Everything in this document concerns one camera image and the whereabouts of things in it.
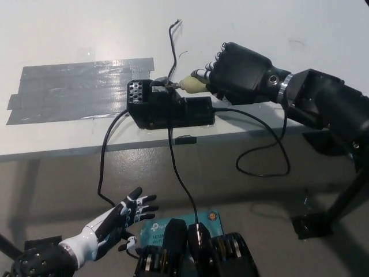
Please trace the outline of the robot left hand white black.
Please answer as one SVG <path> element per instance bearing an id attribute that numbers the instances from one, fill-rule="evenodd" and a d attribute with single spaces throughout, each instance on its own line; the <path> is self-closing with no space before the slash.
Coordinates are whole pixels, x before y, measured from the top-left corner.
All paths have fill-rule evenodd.
<path id="1" fill-rule="evenodd" d="M 151 205 L 155 194 L 142 196 L 142 188 L 137 187 L 115 207 L 96 217 L 84 226 L 81 232 L 59 243 L 74 261 L 79 270 L 87 261 L 97 261 L 122 239 L 127 242 L 122 250 L 135 246 L 137 238 L 127 229 L 140 221 L 153 219 L 159 208 Z"/>

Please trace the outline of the robot right hand black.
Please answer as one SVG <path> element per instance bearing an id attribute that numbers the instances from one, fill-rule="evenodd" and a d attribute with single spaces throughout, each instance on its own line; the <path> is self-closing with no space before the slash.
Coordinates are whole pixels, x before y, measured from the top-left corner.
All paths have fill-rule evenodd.
<path id="1" fill-rule="evenodd" d="M 271 60 L 234 42 L 223 43 L 215 61 L 191 76 L 206 89 L 232 105 L 278 102 L 279 91 L 291 72 L 273 66 Z"/>

